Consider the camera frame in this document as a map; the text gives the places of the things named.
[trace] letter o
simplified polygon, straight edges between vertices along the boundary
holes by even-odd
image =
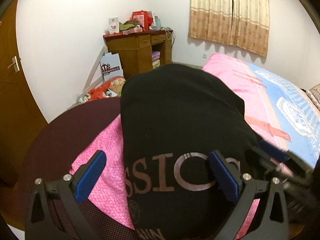
[[[174,174],[174,177],[176,179],[176,181],[178,182],[178,184],[183,187],[184,189],[187,189],[187,190],[190,190],[190,191],[202,191],[202,190],[206,190],[206,189],[209,189],[211,188],[214,184],[216,184],[216,181],[213,180],[209,183],[206,183],[206,184],[191,184],[189,182],[186,182],[181,174],[180,174],[180,169],[181,169],[181,165],[183,164],[183,162],[187,159],[187,158],[191,158],[191,157],[200,157],[204,160],[207,160],[207,155],[205,154],[202,154],[202,153],[187,153],[187,154],[184,154],[184,155],[181,155],[176,163],[174,164],[174,167],[173,167],[173,174]]]

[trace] blue gripper pad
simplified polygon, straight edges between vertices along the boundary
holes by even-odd
[[[96,151],[91,159],[79,167],[74,174],[72,187],[78,204],[88,199],[94,185],[106,166],[107,157],[103,151]]]
[[[209,153],[210,168],[226,199],[236,204],[242,191],[241,173],[218,152]]]
[[[288,155],[283,150],[273,146],[265,140],[259,142],[261,149],[280,163],[286,163],[288,161]]]

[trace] desk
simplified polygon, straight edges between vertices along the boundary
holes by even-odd
[[[109,52],[118,53],[126,79],[152,70],[152,51],[160,52],[160,65],[172,62],[172,40],[165,31],[145,31],[104,38]]]

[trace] curtain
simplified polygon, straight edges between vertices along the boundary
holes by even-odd
[[[189,37],[229,44],[232,0],[191,0]]]
[[[266,57],[269,0],[234,0],[230,45]]]
[[[269,0],[191,0],[189,37],[267,56]]]

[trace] blue rubber pad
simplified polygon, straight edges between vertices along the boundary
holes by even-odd
[[[280,163],[286,163],[288,161],[288,155],[283,150],[273,146],[265,140],[259,142],[261,149]]]
[[[240,189],[237,181],[231,175],[225,165],[230,165],[219,152],[210,152],[210,168],[221,187],[226,199],[236,204],[240,197]]]
[[[106,154],[103,151],[100,151],[93,161],[90,159],[89,162],[92,162],[91,165],[75,185],[74,197],[78,204],[88,199],[94,185],[106,166],[106,161]]]

